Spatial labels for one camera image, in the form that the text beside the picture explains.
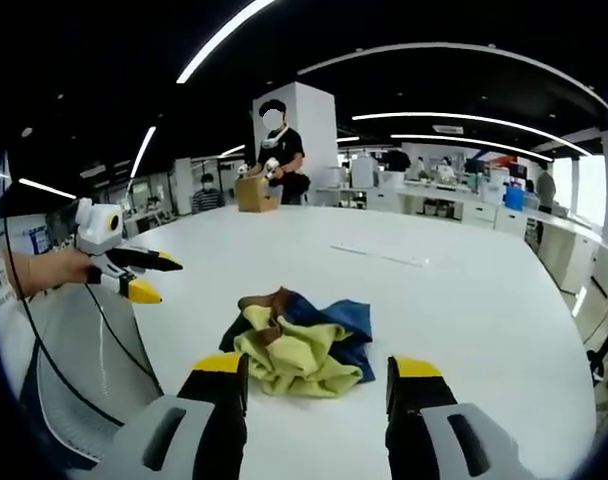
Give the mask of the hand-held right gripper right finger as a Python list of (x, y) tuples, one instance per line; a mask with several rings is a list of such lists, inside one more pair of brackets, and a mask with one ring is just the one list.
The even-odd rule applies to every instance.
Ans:
[(393, 479), (532, 479), (512, 437), (479, 407), (460, 403), (433, 364), (387, 362), (385, 445)]

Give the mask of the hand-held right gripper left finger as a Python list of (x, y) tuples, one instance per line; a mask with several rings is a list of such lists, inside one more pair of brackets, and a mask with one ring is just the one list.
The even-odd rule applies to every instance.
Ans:
[(122, 427), (100, 479), (237, 479), (247, 442), (248, 356), (221, 353), (194, 365), (180, 391)]

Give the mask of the person's left hand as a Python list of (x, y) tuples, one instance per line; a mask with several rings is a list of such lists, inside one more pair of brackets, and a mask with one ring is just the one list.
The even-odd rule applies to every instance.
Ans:
[(98, 272), (91, 258), (76, 248), (36, 255), (29, 262), (29, 280), (24, 293), (32, 296), (68, 283), (90, 283)]

